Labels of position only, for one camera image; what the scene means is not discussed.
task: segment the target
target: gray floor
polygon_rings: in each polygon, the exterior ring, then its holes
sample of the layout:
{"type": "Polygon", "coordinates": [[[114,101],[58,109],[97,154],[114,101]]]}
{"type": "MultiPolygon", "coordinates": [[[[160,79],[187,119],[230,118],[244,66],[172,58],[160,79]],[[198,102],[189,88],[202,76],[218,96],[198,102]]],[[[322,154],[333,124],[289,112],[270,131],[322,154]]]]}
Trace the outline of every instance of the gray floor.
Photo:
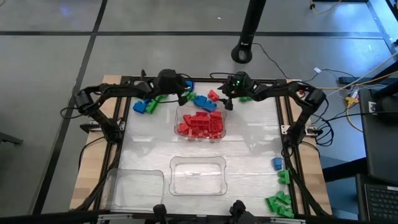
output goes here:
{"type": "MultiPolygon", "coordinates": [[[[383,0],[372,0],[383,11],[383,0]]],[[[109,0],[100,26],[102,31],[239,31],[248,1],[242,0],[109,0]]],[[[378,32],[365,4],[341,3],[329,13],[315,16],[307,0],[268,0],[259,31],[378,32]]],[[[0,7],[2,30],[92,30],[100,0],[7,0],[0,7]]],[[[331,4],[317,3],[317,10],[331,4]]],[[[397,23],[384,13],[380,20],[391,39],[397,23]]],[[[0,35],[0,131],[23,138],[21,146],[0,146],[0,216],[31,212],[40,181],[77,77],[89,37],[0,35]]],[[[193,77],[210,72],[244,70],[256,78],[283,78],[275,65],[253,47],[253,60],[234,63],[229,54],[238,37],[227,36],[124,36],[97,37],[82,86],[96,85],[103,75],[138,75],[144,68],[156,75],[174,68],[193,77]]],[[[382,39],[329,37],[256,37],[269,55],[292,78],[314,76],[314,67],[363,75],[391,54],[382,39]]],[[[338,73],[323,72],[312,84],[337,86],[338,73]]],[[[329,118],[344,110],[343,100],[330,96],[329,118]]],[[[353,108],[351,113],[359,111],[353,108]]],[[[87,118],[71,121],[55,170],[44,212],[67,211],[77,175],[80,149],[86,134],[78,127],[87,118]]],[[[360,118],[354,117],[360,124],[360,118]]],[[[320,147],[324,167],[365,155],[363,136],[345,119],[333,122],[331,147],[320,147]]],[[[337,192],[348,184],[328,184],[335,211],[355,213],[349,196],[337,192]]]]}

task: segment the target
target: blue block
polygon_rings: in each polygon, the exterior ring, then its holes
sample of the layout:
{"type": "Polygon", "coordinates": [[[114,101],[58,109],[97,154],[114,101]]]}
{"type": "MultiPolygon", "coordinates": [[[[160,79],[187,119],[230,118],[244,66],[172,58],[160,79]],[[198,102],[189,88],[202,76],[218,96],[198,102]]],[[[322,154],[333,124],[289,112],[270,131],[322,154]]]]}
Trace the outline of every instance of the blue block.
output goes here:
{"type": "Polygon", "coordinates": [[[185,81],[185,83],[190,87],[189,90],[193,91],[193,81],[185,81]]]}
{"type": "Polygon", "coordinates": [[[217,108],[217,104],[213,103],[211,100],[206,101],[206,103],[203,105],[203,109],[205,109],[207,112],[214,112],[217,108]]]}
{"type": "Polygon", "coordinates": [[[134,111],[137,111],[138,113],[145,113],[145,108],[147,108],[147,104],[142,102],[142,101],[138,101],[134,104],[134,106],[132,107],[132,109],[134,111]]]}
{"type": "Polygon", "coordinates": [[[206,103],[206,101],[207,101],[207,97],[205,97],[205,96],[197,96],[195,98],[195,100],[193,101],[193,103],[196,106],[202,107],[206,103]]]}
{"type": "Polygon", "coordinates": [[[274,165],[275,170],[281,170],[282,169],[282,158],[281,157],[273,158],[272,164],[274,165]]]}

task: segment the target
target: plastic container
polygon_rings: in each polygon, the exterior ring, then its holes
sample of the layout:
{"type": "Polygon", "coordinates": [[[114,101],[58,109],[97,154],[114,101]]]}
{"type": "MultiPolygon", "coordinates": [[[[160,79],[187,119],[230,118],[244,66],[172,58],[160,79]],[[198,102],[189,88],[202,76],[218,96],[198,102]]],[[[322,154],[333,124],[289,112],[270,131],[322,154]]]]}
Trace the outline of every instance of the plastic container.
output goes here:
{"type": "Polygon", "coordinates": [[[228,189],[226,162],[216,157],[174,157],[169,191],[179,195],[223,195],[228,189]]]}
{"type": "Polygon", "coordinates": [[[226,135],[226,110],[224,108],[217,107],[215,109],[215,112],[220,113],[221,117],[221,123],[222,125],[220,126],[221,129],[217,131],[211,131],[210,128],[217,126],[218,127],[218,121],[217,119],[212,118],[210,115],[211,113],[208,113],[205,111],[203,108],[197,107],[197,106],[188,106],[188,105],[183,105],[183,106],[178,106],[177,110],[175,112],[175,122],[174,122],[174,132],[180,136],[180,139],[185,139],[185,140],[196,140],[196,141],[220,141],[221,138],[223,138],[226,135]],[[190,129],[193,130],[192,135],[189,135],[188,131],[185,133],[181,133],[178,131],[180,128],[180,125],[186,124],[186,121],[184,120],[184,115],[190,115],[191,118],[193,116],[196,116],[198,113],[207,113],[207,119],[210,119],[209,122],[212,124],[212,126],[191,126],[190,129]]]}
{"type": "Polygon", "coordinates": [[[101,204],[116,212],[152,211],[163,203],[164,175],[160,170],[122,170],[108,172],[101,204]]]}

